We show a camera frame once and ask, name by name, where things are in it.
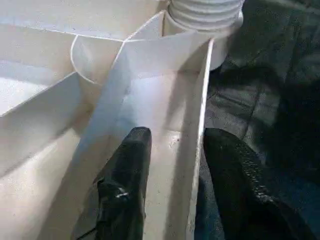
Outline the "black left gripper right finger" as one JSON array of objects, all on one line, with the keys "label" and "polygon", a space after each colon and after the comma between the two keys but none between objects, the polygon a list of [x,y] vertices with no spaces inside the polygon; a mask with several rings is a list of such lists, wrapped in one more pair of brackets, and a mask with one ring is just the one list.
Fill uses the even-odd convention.
[{"label": "black left gripper right finger", "polygon": [[244,141],[206,128],[203,149],[225,239],[315,239],[301,215],[271,192],[269,171]]}]

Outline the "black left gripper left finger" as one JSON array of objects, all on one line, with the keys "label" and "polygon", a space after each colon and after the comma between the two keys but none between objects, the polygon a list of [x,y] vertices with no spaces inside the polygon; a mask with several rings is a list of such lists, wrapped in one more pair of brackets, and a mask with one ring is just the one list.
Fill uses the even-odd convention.
[{"label": "black left gripper left finger", "polygon": [[151,130],[134,127],[90,186],[72,239],[143,239],[151,150]]}]

